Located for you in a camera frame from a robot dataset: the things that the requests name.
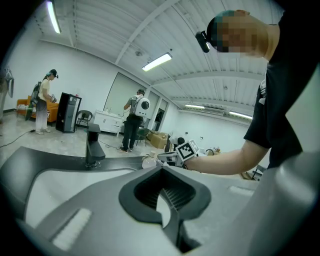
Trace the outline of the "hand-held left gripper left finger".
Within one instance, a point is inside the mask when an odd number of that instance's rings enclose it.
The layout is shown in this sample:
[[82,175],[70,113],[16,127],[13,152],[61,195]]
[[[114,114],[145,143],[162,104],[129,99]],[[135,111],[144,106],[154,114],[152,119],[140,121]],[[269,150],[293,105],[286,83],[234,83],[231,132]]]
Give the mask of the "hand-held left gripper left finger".
[[145,173],[44,171],[17,224],[46,256],[178,256],[161,224],[135,220],[119,202],[121,188]]

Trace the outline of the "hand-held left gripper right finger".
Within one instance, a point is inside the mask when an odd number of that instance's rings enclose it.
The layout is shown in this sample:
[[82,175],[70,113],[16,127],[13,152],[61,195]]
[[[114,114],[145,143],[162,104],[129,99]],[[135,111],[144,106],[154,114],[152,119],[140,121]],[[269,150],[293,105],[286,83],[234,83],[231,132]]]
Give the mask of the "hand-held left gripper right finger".
[[320,154],[303,152],[267,171],[242,211],[196,254],[298,255],[312,237],[319,203]]

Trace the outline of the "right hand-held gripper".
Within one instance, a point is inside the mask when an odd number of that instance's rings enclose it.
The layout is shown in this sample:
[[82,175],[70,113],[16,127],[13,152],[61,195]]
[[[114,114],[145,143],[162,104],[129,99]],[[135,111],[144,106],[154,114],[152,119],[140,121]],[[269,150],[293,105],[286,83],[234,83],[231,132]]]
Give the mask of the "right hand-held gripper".
[[159,153],[158,159],[169,166],[183,167],[184,162],[198,156],[200,148],[193,139],[190,139],[176,147],[175,151]]

